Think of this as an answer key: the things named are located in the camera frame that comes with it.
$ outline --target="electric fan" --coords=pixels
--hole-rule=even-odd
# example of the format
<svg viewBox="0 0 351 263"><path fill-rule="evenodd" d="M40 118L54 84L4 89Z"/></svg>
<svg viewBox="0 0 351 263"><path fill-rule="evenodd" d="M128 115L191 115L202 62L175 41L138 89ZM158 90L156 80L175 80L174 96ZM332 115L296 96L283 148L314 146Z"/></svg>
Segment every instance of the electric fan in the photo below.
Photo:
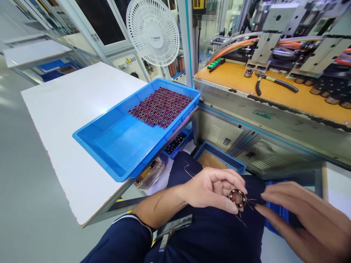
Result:
<svg viewBox="0 0 351 263"><path fill-rule="evenodd" d="M152 65L167 66L177 57L179 32L168 7L161 0L132 0L127 9L127 31L136 51Z"/></svg>

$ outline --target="floor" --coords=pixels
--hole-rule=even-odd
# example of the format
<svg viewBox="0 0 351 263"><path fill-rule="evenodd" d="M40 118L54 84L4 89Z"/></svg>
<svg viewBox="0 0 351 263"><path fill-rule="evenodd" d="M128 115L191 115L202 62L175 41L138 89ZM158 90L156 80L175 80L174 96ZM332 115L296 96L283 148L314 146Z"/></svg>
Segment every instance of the floor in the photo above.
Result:
<svg viewBox="0 0 351 263"><path fill-rule="evenodd" d="M0 55L1 262L80 262L114 219L78 226L20 94L31 86ZM262 243L263 263L301 262L267 229Z"/></svg>

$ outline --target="white workbench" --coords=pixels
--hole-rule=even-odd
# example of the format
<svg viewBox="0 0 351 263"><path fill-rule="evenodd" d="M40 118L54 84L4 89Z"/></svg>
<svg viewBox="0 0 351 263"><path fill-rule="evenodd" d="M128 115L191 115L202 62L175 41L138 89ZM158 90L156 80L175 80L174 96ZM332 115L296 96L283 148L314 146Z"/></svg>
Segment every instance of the white workbench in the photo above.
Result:
<svg viewBox="0 0 351 263"><path fill-rule="evenodd" d="M146 82L99 62L22 91L80 225L125 186L115 182L72 134L144 85Z"/></svg>
<svg viewBox="0 0 351 263"><path fill-rule="evenodd" d="M5 49L4 56L9 69L31 64L43 59L55 58L72 51L54 40L40 41Z"/></svg>
<svg viewBox="0 0 351 263"><path fill-rule="evenodd" d="M54 60L71 58L70 60L73 63L78 61L81 66L87 65L74 50L61 45L54 40L43 40L40 42L29 43L5 49L3 52L7 67L35 85L39 84L38 81L26 75L23 72L24 70L32 70L31 74L34 73L34 77L40 80L41 78L33 68Z"/></svg>

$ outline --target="diagonal cutters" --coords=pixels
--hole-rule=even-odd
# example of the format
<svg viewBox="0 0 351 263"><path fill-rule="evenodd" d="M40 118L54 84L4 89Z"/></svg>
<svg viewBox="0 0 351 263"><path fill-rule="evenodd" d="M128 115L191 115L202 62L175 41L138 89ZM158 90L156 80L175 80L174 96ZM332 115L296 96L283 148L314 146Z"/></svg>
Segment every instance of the diagonal cutters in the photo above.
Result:
<svg viewBox="0 0 351 263"><path fill-rule="evenodd" d="M299 92L298 88L296 88L295 86L287 83L287 82L284 82L284 81L281 81L281 80L277 80L277 79L274 79L272 77L268 77L266 76L264 73L260 72L255 72L255 75L258 77L258 80L257 80L257 83L256 83L256 93L258 96L260 96L262 94L261 90L260 90L260 82L261 82L261 79L266 79L266 80L269 80L269 81L272 81L276 84L279 84L285 88L288 88L290 89L292 92L294 93L297 93Z"/></svg>

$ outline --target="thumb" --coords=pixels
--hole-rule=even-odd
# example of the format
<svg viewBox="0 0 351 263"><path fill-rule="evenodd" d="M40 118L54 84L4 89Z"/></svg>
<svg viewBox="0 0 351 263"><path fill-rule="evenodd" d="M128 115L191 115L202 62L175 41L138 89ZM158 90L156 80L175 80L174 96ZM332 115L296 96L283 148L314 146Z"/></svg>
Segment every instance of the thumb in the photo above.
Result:
<svg viewBox="0 0 351 263"><path fill-rule="evenodd" d="M210 192L207 195L206 205L222 209L222 210L227 211L228 213L231 213L231 214L238 213L238 208L237 208L236 204L234 204L232 201L230 201L228 199L228 197L226 197L224 195L216 194L213 192Z"/></svg>

